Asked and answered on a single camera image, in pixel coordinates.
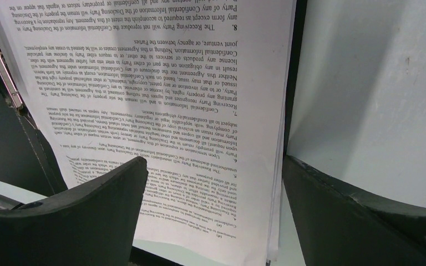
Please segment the paper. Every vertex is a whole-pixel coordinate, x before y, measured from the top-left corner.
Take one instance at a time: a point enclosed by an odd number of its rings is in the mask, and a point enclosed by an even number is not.
[[[0,0],[0,44],[68,187],[144,156],[135,239],[262,266],[291,16],[284,0]]]

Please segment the white paper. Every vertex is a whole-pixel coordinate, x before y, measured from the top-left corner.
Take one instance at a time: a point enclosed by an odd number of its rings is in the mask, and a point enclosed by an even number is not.
[[[0,43],[68,187],[144,156],[135,239],[264,265],[291,14],[285,0],[0,0]]]

